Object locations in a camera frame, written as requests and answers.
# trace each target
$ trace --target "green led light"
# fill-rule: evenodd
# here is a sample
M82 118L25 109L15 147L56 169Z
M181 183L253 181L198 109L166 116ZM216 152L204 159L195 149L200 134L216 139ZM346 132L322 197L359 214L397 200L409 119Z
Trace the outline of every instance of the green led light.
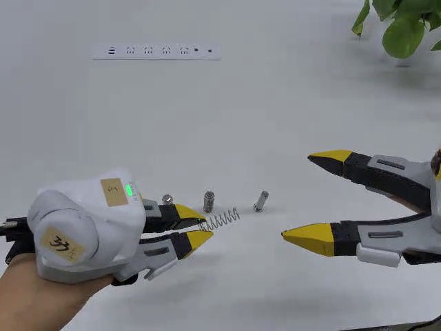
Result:
M129 197L131 197L133 195L132 188L130 187L130 185L126 185L125 190L127 191L127 194L129 195Z

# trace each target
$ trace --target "screw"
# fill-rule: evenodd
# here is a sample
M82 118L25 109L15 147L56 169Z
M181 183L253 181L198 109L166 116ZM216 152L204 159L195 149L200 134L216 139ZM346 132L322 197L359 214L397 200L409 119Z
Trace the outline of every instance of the screw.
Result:
M261 212L263 210L263 205L269 197L269 193L267 191L262 191L259 196L259 200L254 204L254 210L257 212Z
M212 212L214 206L214 193L212 191L207 191L204 194L204 212Z
M173 197L170 194L166 194L163 196L163 205L172 205Z
M12 229L12 228L16 228L17 226L19 226L19 222L17 221L6 221L2 224L0 224L0 229Z

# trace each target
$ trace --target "hand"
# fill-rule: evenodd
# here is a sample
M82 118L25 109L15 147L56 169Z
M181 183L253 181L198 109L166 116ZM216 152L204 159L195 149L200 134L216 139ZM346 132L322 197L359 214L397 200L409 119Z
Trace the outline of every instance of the hand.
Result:
M47 281L37 274L35 254L20 254L0 278L1 329L60 330L112 280L107 276L77 284Z

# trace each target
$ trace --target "paper label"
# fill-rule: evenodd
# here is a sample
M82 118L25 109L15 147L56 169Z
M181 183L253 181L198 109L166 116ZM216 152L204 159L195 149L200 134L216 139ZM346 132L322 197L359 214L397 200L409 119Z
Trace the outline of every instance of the paper label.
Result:
M52 226L46 230L43 238L41 238L41 245L59 257L73 263L78 262L85 250L82 245Z
M101 179L101 186L109 207L129 204L120 178Z

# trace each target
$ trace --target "plant leaf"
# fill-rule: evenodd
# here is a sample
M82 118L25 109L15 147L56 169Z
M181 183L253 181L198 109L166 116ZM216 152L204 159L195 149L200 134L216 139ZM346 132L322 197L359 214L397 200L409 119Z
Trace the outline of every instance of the plant leaf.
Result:
M369 14L370 10L371 10L371 4L369 3L369 0L365 0L365 4L361 9L360 14L358 14L356 22L352 26L352 32L359 37L361 37L361 33L363 32L363 23L365 22L365 19Z
M437 42L431 50L441 50L441 40Z
M435 30L441 26L441 17L437 12L432 12L427 19L430 23L430 31Z
M402 0L398 14L424 14L435 12L439 7L439 0Z
M396 0L373 0L372 6L375 8L381 21L384 21L397 10Z
M408 17L398 18L384 33L383 46L391 57L406 59L416 51L423 36L423 22Z

